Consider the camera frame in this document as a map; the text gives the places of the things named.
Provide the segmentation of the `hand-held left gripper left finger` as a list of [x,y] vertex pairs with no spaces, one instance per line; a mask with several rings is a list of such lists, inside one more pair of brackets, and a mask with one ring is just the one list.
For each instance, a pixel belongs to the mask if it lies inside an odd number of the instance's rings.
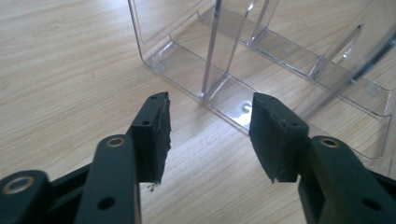
[[167,91],[151,95],[136,114],[127,134],[133,138],[137,180],[161,183],[171,148],[170,100]]

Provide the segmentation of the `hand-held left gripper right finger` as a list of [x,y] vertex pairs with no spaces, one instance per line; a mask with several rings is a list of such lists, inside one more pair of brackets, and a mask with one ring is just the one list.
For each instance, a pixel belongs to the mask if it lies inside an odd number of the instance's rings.
[[298,151],[306,146],[309,126],[277,98],[253,94],[249,137],[272,182],[295,182]]

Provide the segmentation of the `clear plastic organizer box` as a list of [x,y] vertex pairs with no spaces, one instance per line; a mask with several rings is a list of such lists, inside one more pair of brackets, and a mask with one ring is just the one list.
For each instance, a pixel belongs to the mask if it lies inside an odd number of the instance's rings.
[[127,0],[140,57],[242,131],[252,98],[396,179],[396,0]]

